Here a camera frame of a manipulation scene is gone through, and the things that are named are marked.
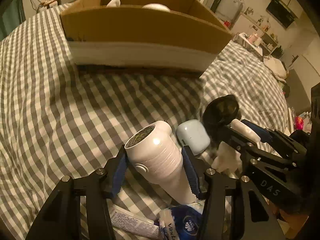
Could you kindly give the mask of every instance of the plaid blanket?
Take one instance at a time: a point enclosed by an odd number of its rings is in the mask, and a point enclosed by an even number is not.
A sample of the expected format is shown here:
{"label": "plaid blanket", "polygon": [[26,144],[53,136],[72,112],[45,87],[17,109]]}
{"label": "plaid blanket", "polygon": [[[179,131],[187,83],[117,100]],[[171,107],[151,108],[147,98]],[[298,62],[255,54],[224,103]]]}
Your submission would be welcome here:
{"label": "plaid blanket", "polygon": [[[154,121],[164,120],[175,131],[199,118],[213,99],[232,93],[243,118],[284,131],[286,102],[275,78],[240,45],[231,41],[200,79],[80,73],[61,28],[63,9],[35,15],[0,43],[0,216],[16,239],[26,237],[64,175],[79,178],[103,167]],[[201,158],[212,164],[214,154],[208,150]],[[113,202],[155,219],[172,199],[130,167]],[[117,239],[141,238],[116,228],[115,233]]]}

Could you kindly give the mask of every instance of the tissue package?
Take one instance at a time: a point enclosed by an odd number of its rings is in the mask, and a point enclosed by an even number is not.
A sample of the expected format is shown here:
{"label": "tissue package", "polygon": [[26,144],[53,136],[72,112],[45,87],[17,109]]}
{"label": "tissue package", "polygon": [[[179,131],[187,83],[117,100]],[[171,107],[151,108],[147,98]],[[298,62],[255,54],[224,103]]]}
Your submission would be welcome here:
{"label": "tissue package", "polygon": [[159,224],[162,239],[196,240],[201,224],[202,210],[203,206],[200,203],[161,210]]}

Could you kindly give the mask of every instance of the blue gripper pad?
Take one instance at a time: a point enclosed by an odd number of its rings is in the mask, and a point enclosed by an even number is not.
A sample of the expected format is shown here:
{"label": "blue gripper pad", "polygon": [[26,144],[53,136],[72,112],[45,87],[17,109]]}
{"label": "blue gripper pad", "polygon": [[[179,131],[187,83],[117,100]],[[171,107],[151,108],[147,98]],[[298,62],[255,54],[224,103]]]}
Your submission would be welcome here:
{"label": "blue gripper pad", "polygon": [[183,167],[186,172],[192,193],[195,194],[197,198],[199,198],[200,189],[199,189],[199,183],[198,183],[198,176],[186,152],[188,150],[186,149],[186,147],[190,149],[189,146],[183,146],[181,149],[181,154],[183,158]]}
{"label": "blue gripper pad", "polygon": [[127,170],[127,167],[128,167],[127,154],[125,153],[122,156],[121,160],[119,161],[119,165],[112,176],[112,189],[111,189],[112,197],[115,197],[119,193],[124,181],[124,174],[125,174],[125,171]]}
{"label": "blue gripper pad", "polygon": [[258,134],[258,136],[261,138],[261,142],[268,143],[268,144],[272,142],[272,136],[266,129],[246,119],[243,119],[241,122],[244,123],[246,126],[250,127],[256,134]]}

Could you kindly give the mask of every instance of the cardboard box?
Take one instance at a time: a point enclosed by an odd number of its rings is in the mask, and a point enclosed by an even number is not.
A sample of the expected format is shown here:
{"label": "cardboard box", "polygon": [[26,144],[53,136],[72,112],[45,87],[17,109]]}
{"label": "cardboard box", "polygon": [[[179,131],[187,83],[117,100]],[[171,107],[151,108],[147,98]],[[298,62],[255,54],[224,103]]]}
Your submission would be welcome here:
{"label": "cardboard box", "polygon": [[[74,61],[201,75],[232,38],[197,0],[77,0],[60,14]],[[142,8],[160,3],[171,12]]]}

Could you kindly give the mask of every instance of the bottle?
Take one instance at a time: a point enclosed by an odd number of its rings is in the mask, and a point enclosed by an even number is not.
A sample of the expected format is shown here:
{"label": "bottle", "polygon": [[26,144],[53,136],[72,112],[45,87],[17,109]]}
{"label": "bottle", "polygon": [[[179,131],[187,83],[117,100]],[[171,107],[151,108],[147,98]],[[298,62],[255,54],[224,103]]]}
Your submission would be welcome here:
{"label": "bottle", "polygon": [[157,121],[133,135],[124,145],[128,160],[151,183],[160,185],[180,204],[196,200],[183,168],[180,150],[170,138],[171,127]]}

